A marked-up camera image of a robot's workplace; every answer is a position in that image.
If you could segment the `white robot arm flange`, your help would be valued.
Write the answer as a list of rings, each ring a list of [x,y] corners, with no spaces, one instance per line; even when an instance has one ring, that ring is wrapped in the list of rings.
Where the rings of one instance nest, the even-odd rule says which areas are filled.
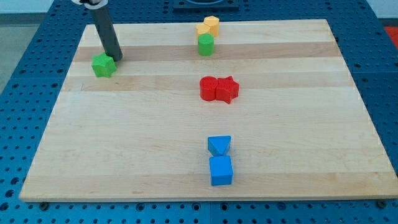
[[[84,5],[88,9],[99,9],[108,4],[108,0],[71,0],[77,5]]]

